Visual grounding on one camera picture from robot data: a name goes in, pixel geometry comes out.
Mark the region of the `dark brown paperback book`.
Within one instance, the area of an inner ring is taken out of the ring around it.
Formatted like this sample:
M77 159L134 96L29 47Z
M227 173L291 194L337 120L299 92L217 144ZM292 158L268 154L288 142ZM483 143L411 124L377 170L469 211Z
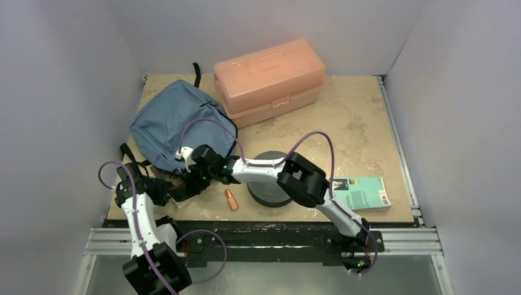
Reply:
M178 168L174 169L173 171L166 171L155 166L151 166L151 172L154 174L155 178L163 179L172 183L173 188L170 190L170 200L173 200L177 203L188 201L192 197L196 196L185 194L183 171L184 170L180 170Z

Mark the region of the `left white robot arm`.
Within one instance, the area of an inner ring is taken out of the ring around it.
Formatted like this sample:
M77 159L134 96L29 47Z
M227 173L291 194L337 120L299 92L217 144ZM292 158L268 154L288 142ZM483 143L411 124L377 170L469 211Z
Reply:
M131 234L131 260L123 275L138 294L179 294L192 284L187 267L176 254L183 234L171 223L160 226L143 176L134 164L119 163L116 204L123 209Z

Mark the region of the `teal paperback book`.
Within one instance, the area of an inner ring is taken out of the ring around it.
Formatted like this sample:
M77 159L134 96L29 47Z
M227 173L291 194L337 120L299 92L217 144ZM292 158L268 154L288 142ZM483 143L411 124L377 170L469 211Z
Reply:
M332 187L337 201L352 211L388 211L392 207L382 177L335 178Z

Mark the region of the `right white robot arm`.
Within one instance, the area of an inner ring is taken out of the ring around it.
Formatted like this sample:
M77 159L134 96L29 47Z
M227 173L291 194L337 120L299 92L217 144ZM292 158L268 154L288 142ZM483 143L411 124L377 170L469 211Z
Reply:
M349 248L360 250L369 242L368 222L337 201L324 170L296 152L275 160L242 159L223 157L203 144L195 149L182 147L175 158L184 162L186 189L191 195L201 193L212 180L224 185L276 184L292 201L316 208L333 222Z

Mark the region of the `blue student backpack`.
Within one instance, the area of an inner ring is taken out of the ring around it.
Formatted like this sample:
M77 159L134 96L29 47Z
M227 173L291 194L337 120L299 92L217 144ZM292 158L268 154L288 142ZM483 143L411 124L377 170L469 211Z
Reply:
M200 89L197 63L194 82L176 80L156 94L130 126L131 135L146 165L173 172L184 169L175 159L179 147L207 144L219 155L234 155L238 128L224 107Z

